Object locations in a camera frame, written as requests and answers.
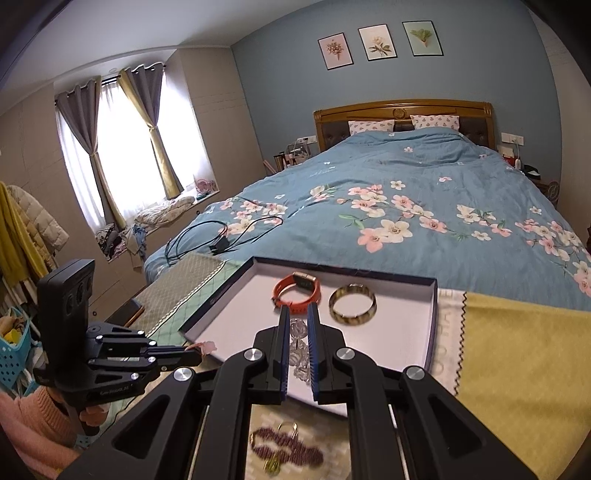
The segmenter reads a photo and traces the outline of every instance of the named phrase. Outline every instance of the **blue wall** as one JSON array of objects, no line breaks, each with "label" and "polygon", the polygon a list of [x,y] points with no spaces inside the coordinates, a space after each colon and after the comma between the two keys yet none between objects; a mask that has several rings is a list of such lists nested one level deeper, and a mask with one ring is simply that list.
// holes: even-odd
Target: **blue wall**
[{"label": "blue wall", "polygon": [[[432,20],[443,57],[413,57],[403,21]],[[358,28],[388,24],[395,59],[367,61]],[[354,64],[327,71],[317,40],[340,32]],[[560,178],[558,99],[548,57],[520,0],[324,0],[232,50],[264,158],[314,135],[318,109],[373,100],[490,102],[500,132],[525,137],[525,163]]]}]

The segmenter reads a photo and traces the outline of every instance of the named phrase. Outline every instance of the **yellow cloth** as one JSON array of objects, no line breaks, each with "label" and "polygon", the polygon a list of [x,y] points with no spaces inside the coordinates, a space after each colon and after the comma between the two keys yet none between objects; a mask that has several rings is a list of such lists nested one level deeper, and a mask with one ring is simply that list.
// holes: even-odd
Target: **yellow cloth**
[{"label": "yellow cloth", "polygon": [[458,399],[556,480],[591,429],[591,313],[466,296]]},{"label": "yellow cloth", "polygon": [[14,200],[2,181],[0,181],[0,269],[10,287],[26,280],[31,274],[37,278],[48,274],[41,255],[35,249],[25,224],[16,211]]}]

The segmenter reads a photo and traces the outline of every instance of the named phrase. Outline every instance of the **framed picture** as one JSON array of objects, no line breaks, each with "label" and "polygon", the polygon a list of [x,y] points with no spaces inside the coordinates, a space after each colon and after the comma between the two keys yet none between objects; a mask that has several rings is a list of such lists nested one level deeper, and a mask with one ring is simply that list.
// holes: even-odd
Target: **framed picture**
[{"label": "framed picture", "polygon": [[318,41],[318,45],[320,45],[327,70],[344,67],[353,63],[344,33],[321,38]]},{"label": "framed picture", "polygon": [[368,60],[393,59],[397,56],[387,25],[374,25],[358,30]]},{"label": "framed picture", "polygon": [[415,57],[443,55],[435,25],[430,20],[402,22]]}]

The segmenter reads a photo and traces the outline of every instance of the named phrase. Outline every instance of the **jacket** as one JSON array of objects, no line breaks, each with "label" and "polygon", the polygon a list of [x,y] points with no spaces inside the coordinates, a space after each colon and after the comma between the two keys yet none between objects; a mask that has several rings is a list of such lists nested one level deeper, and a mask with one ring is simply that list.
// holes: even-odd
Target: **jacket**
[{"label": "jacket", "polygon": [[66,244],[70,235],[56,222],[37,199],[16,185],[9,185],[8,191],[33,223],[43,241],[51,251],[59,251]]}]

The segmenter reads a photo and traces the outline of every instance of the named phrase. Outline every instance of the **gray curtain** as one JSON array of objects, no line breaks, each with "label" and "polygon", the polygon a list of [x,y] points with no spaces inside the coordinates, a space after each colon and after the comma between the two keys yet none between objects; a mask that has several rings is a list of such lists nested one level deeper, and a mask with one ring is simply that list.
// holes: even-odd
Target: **gray curtain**
[{"label": "gray curtain", "polygon": [[103,205],[106,223],[125,228],[125,219],[117,208],[100,163],[96,126],[99,115],[100,77],[90,80],[84,87],[76,85],[71,93],[61,92],[56,97],[56,107],[63,115],[70,130],[90,157],[96,187]]},{"label": "gray curtain", "polygon": [[158,114],[160,113],[160,90],[164,65],[156,63],[151,67],[139,66],[135,70],[121,70],[117,79],[119,85],[134,104],[150,131],[154,156],[158,164],[160,179],[168,199],[175,198],[183,191],[180,181],[173,170],[166,149],[158,130]]}]

